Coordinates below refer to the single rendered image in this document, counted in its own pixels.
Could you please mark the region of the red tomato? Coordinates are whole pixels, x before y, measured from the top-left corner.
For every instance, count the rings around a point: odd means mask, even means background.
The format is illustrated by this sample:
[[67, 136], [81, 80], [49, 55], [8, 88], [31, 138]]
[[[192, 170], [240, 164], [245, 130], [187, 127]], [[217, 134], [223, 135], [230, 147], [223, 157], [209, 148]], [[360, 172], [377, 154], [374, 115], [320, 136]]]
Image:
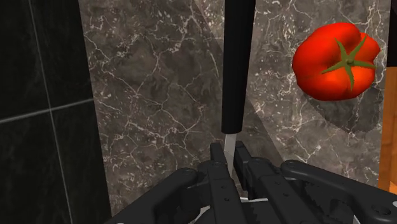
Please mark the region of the red tomato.
[[320, 101], [352, 99], [375, 79], [377, 42], [349, 22], [316, 29], [297, 49], [292, 69], [297, 85]]

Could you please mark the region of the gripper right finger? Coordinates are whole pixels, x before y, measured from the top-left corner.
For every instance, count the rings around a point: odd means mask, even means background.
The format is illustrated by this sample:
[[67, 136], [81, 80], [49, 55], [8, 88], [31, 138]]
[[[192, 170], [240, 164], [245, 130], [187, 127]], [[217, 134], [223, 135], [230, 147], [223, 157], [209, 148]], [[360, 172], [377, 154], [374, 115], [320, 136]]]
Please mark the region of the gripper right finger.
[[238, 142], [234, 168], [250, 200], [233, 224], [397, 224], [397, 195], [313, 165], [276, 167]]

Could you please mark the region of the black handled knife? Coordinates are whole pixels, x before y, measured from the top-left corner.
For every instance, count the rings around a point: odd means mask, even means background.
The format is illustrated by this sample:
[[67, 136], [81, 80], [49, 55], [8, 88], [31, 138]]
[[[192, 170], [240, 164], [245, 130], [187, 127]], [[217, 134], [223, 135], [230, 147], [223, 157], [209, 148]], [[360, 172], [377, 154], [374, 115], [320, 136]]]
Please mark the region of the black handled knife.
[[230, 174], [244, 119], [255, 5], [256, 0], [225, 0], [221, 131]]

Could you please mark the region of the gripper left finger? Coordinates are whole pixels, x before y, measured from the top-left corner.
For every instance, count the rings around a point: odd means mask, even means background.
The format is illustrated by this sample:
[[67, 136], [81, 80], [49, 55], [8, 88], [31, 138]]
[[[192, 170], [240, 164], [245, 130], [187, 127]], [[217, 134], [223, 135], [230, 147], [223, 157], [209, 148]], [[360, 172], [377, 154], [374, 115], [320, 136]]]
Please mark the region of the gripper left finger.
[[197, 170], [174, 171], [105, 224], [189, 224], [205, 206], [213, 214], [203, 224], [247, 224], [221, 145], [210, 144], [210, 153]]

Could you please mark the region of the brown wooden cabinet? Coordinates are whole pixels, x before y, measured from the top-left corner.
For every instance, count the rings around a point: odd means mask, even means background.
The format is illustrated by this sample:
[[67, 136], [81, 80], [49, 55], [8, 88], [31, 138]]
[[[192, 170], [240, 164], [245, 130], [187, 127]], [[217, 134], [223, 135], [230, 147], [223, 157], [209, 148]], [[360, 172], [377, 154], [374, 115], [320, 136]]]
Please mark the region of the brown wooden cabinet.
[[397, 0], [391, 3], [378, 187], [397, 194]]

